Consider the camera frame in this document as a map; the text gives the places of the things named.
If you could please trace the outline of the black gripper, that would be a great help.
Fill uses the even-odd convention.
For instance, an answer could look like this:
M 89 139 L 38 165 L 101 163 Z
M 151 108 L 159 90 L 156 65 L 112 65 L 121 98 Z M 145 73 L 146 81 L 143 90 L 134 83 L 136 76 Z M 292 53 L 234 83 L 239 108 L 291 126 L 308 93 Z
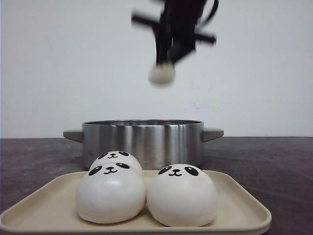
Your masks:
M 195 50 L 196 41 L 216 43 L 215 35 L 199 33 L 217 12 L 217 2 L 213 1 L 208 16 L 200 22 L 206 3 L 205 0 L 165 0 L 158 20 L 132 13 L 132 23 L 150 27 L 154 32 L 157 65 L 175 64 Z

